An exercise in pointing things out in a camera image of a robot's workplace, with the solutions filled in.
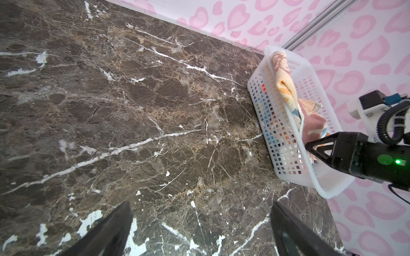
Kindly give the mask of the rabbit striped towel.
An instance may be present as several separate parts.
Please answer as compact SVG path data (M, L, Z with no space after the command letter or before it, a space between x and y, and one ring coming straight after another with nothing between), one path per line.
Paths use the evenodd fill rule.
M271 62L275 73L275 87L289 108L303 143L328 136L329 129L326 119L319 114L322 104L297 96L285 51L275 52L271 57Z

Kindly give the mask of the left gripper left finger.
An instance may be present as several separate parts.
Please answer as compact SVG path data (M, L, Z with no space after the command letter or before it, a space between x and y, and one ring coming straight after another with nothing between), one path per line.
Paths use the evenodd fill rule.
M121 256L132 224L128 201L121 203L62 256Z

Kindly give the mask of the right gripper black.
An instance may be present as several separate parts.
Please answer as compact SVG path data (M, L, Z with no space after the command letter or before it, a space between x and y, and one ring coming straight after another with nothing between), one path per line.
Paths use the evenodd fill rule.
M394 187L410 189L410 147L370 143L358 132L337 132L310 141L305 149L334 170Z

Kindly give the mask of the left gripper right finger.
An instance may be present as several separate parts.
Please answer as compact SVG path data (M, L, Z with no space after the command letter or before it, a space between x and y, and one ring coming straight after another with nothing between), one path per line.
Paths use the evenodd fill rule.
M346 255L329 246L279 202L273 202L270 224L280 256Z

